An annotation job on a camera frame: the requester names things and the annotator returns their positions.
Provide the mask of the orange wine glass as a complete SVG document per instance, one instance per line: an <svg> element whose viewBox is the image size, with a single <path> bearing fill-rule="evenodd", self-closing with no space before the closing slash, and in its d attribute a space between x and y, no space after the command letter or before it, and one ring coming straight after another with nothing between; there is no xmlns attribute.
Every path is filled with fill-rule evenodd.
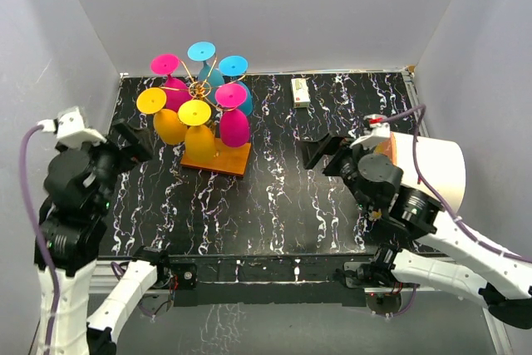
<svg viewBox="0 0 532 355"><path fill-rule="evenodd" d="M178 145L185 140L188 129L184 125L176 111L167 107L168 96L159 87L145 89L136 100L139 112L153 116L155 132L167 145Z"/></svg>
<svg viewBox="0 0 532 355"><path fill-rule="evenodd" d="M214 133L206 125L211 114L210 106L201 100L189 100L178 111L180 121L188 126L185 154L196 163L208 162L216 154Z"/></svg>

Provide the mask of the orange wine glass front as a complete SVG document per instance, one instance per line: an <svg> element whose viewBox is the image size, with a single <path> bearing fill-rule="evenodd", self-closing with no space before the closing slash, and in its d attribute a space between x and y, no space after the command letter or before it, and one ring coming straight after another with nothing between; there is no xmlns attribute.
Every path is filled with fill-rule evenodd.
<svg viewBox="0 0 532 355"><path fill-rule="evenodd" d="M208 162L216 154L214 133L206 125L211 114L210 106L201 100L189 100L178 111L180 121L188 126L185 154L196 163Z"/></svg>

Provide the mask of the pink wine glass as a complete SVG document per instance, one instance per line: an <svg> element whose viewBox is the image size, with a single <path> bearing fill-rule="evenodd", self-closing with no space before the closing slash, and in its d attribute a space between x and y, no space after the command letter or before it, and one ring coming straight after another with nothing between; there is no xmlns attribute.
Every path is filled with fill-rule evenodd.
<svg viewBox="0 0 532 355"><path fill-rule="evenodd" d="M150 68L155 74L166 77L162 85L167 97L165 107L175 112L178 112L185 102L192 99L188 86L173 76L179 66L180 59L171 53L160 54L150 64Z"/></svg>
<svg viewBox="0 0 532 355"><path fill-rule="evenodd" d="M239 109L246 99L247 91L239 83L226 83L215 93L218 106L224 109L219 122L219 133L226 146L241 147L249 141L249 121Z"/></svg>

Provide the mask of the blue wine glass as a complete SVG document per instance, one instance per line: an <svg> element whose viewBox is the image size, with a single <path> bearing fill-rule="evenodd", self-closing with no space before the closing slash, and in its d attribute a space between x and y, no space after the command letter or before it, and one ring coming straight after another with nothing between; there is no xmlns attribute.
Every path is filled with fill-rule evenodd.
<svg viewBox="0 0 532 355"><path fill-rule="evenodd" d="M250 116L253 111L253 97L250 89L244 83L243 76L248 70L248 60L245 57L233 55L225 57L219 63L219 69L224 76L230 78L230 82L238 83L246 91L246 100L242 105L239 106L239 109L246 115Z"/></svg>
<svg viewBox="0 0 532 355"><path fill-rule="evenodd" d="M214 58L216 54L215 45L211 42L196 42L191 45L187 51L190 60L194 62L201 62L202 68L198 74L199 81L207 81L207 88L211 91L207 98L213 103L216 102L215 93L220 86L225 84L224 77L218 68L213 67L210 59Z"/></svg>

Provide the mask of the blue wine glass front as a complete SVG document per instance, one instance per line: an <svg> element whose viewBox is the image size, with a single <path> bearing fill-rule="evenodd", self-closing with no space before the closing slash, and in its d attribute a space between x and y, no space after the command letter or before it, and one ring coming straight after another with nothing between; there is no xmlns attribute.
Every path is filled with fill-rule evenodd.
<svg viewBox="0 0 532 355"><path fill-rule="evenodd" d="M246 115L250 116L253 111L253 97L250 89L244 83L243 76L248 70L248 60L245 57L233 55L225 57L219 63L219 69L224 76L230 78L230 82L238 83L246 91L246 100L242 105L239 106L239 109Z"/></svg>

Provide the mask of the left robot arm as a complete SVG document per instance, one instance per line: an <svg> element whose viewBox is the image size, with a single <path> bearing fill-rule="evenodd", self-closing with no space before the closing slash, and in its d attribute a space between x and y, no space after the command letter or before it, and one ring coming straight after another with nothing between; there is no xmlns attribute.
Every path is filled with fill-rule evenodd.
<svg viewBox="0 0 532 355"><path fill-rule="evenodd" d="M57 142L44 190L47 198L36 225L34 263L41 290L39 354L114 354L121 330L152 287L171 278L163 249L140 247L101 306L87 312L105 218L120 175L151 160L152 134L120 119L110 137L84 126L74 129L73 146Z"/></svg>

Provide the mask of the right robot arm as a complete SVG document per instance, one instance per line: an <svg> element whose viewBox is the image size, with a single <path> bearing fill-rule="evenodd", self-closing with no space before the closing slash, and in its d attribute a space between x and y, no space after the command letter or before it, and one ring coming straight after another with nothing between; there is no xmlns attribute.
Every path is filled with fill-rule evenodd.
<svg viewBox="0 0 532 355"><path fill-rule="evenodd" d="M340 270L346 284L426 285L479 304L515 328L531 327L531 264L466 226L457 215L465 193L461 148L452 141L389 132L301 141L303 167L323 156L358 204L389 234L450 257L439 261L382 244L372 261Z"/></svg>

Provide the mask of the small white box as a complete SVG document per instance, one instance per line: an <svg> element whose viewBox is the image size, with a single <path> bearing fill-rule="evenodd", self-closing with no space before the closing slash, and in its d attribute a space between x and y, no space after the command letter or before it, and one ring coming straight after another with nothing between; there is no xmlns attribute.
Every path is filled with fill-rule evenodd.
<svg viewBox="0 0 532 355"><path fill-rule="evenodd" d="M310 95L306 78L292 78L291 89L294 108L308 108Z"/></svg>

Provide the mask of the white bucket orange lid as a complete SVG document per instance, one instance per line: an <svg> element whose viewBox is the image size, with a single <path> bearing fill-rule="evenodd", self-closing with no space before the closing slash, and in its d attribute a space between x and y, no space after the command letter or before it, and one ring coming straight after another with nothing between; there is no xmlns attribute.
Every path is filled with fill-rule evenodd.
<svg viewBox="0 0 532 355"><path fill-rule="evenodd" d="M418 189L435 199L422 181L417 183L412 143L413 135L392 132L391 137L377 145L374 152L386 155L393 165L403 170L403 185ZM466 189L466 166L461 148L453 141L418 136L416 159L425 179L457 212Z"/></svg>

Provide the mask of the black front mounting rail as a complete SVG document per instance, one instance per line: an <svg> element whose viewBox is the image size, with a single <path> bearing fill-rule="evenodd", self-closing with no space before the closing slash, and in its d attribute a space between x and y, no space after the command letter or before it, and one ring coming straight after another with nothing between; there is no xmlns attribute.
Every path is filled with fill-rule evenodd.
<svg viewBox="0 0 532 355"><path fill-rule="evenodd" d="M149 291L175 307L217 304L320 304L364 307L370 298L405 291L402 284L356 281L370 257L355 254L172 255Z"/></svg>

